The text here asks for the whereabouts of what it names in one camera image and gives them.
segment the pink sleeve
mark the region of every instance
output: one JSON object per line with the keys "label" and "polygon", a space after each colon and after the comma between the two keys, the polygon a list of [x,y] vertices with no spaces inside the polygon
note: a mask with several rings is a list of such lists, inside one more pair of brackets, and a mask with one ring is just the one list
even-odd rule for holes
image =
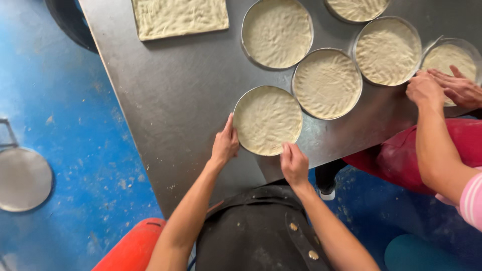
{"label": "pink sleeve", "polygon": [[460,198],[460,214],[467,223],[482,231],[482,172],[465,186]]}

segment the red pants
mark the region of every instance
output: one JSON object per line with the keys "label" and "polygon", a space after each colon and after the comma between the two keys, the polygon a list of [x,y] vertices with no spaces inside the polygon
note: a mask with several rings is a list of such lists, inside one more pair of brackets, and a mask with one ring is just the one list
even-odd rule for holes
{"label": "red pants", "polygon": [[[470,167],[482,166],[482,121],[446,119],[445,123],[462,162]],[[344,157],[343,160],[410,191],[435,195],[422,182],[418,171],[416,129],[416,125],[410,127],[380,145]]]}

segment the pizza dough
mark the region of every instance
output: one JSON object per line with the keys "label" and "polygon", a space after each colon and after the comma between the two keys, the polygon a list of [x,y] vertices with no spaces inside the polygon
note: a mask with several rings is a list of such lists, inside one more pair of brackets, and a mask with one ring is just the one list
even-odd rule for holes
{"label": "pizza dough", "polygon": [[141,41],[229,27],[226,0],[132,0]]}
{"label": "pizza dough", "polygon": [[266,156],[282,153],[282,143],[295,143],[303,116],[296,99],[281,88],[260,86],[247,92],[236,105],[233,126],[239,142],[249,151]]}
{"label": "pizza dough", "polygon": [[294,93],[301,106],[320,119],[334,119],[348,113],[362,92],[355,63],[335,50],[310,53],[296,68]]}
{"label": "pizza dough", "polygon": [[296,0],[262,0],[244,18],[247,53],[270,68],[289,68],[308,53],[313,35],[309,14]]}
{"label": "pizza dough", "polygon": [[356,61],[374,83],[396,86],[413,76],[422,54],[417,35],[395,18],[377,19],[361,32]]}
{"label": "pizza dough", "polygon": [[[453,44],[443,44],[432,49],[425,57],[422,69],[436,68],[443,73],[453,75],[450,65],[455,65],[465,77],[475,81],[477,67],[474,61],[464,49]],[[445,105],[453,106],[455,104],[451,99],[445,97]]]}
{"label": "pizza dough", "polygon": [[341,17],[353,22],[375,19],[388,5],[388,0],[327,0]]}

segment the person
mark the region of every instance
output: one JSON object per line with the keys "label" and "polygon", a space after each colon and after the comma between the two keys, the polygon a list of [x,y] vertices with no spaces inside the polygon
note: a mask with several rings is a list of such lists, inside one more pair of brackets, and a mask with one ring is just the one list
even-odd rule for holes
{"label": "person", "polygon": [[429,69],[409,80],[406,94],[418,107],[417,125],[317,168],[317,182],[333,186],[329,178],[348,163],[408,190],[435,195],[482,230],[482,121],[445,119],[443,112],[444,94],[459,106],[482,108],[482,88],[457,67],[450,69],[454,76]]}
{"label": "person", "polygon": [[211,158],[162,231],[146,270],[186,270],[195,242],[196,271],[379,270],[317,196],[308,182],[308,158],[297,145],[283,145],[280,159],[286,185],[282,180],[256,188],[208,211],[216,177],[237,156],[232,122],[230,114],[216,135]]}

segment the metal table surface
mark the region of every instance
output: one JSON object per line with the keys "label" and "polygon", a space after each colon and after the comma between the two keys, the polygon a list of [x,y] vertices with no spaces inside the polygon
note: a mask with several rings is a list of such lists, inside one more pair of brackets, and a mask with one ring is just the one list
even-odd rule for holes
{"label": "metal table surface", "polygon": [[[227,0],[229,30],[140,42],[129,0],[80,0],[117,99],[165,217],[169,217],[211,155],[214,136],[238,99],[259,85],[291,91],[294,67],[268,71],[244,55],[241,24],[256,0]],[[348,52],[364,25],[332,16],[322,0],[300,0],[314,26],[310,51]],[[463,38],[482,49],[482,1],[392,0],[383,15],[400,16],[417,28],[425,47],[440,35]],[[416,122],[405,86],[364,82],[355,108],[336,120],[303,113],[298,144],[310,167],[374,146]],[[462,113],[446,108],[447,116]],[[221,172],[211,202],[282,177],[279,157],[241,149]]]}

